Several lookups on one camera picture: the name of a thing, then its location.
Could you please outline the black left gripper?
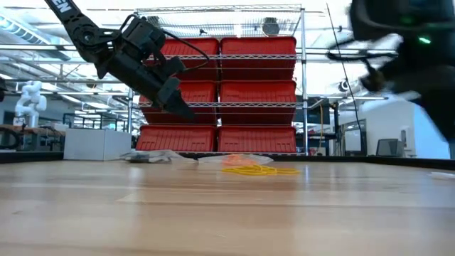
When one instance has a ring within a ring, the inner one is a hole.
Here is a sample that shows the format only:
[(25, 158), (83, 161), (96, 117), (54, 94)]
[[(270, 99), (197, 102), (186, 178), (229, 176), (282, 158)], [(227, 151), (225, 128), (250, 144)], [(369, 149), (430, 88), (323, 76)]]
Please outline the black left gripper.
[(125, 53), (112, 54), (96, 63), (97, 75), (107, 73), (146, 97), (154, 107), (165, 109), (186, 119), (195, 117), (194, 111), (183, 100), (177, 90), (179, 80), (171, 77), (162, 67), (149, 67)]

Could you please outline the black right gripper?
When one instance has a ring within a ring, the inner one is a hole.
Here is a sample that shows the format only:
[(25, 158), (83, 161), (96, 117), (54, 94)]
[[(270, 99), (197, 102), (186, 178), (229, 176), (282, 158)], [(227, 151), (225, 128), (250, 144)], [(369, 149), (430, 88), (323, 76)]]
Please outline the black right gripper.
[(423, 107), (448, 142), (454, 141), (454, 36), (404, 38), (397, 57), (369, 68), (361, 79), (370, 92), (416, 92), (411, 102)]

